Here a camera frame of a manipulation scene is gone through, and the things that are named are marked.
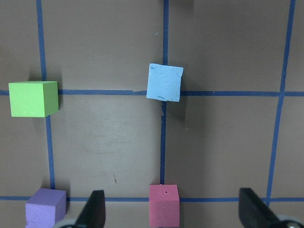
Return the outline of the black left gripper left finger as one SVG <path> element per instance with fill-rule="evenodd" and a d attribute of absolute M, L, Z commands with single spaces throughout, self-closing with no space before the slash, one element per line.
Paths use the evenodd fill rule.
<path fill-rule="evenodd" d="M 103 228 L 105 225 L 105 194 L 103 190 L 94 190 L 80 215 L 75 228 Z"/>

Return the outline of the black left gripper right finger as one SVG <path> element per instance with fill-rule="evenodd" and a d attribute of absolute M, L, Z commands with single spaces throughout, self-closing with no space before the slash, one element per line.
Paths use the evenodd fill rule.
<path fill-rule="evenodd" d="M 238 217 L 244 228 L 284 228 L 285 223 L 251 188 L 239 189 Z"/>

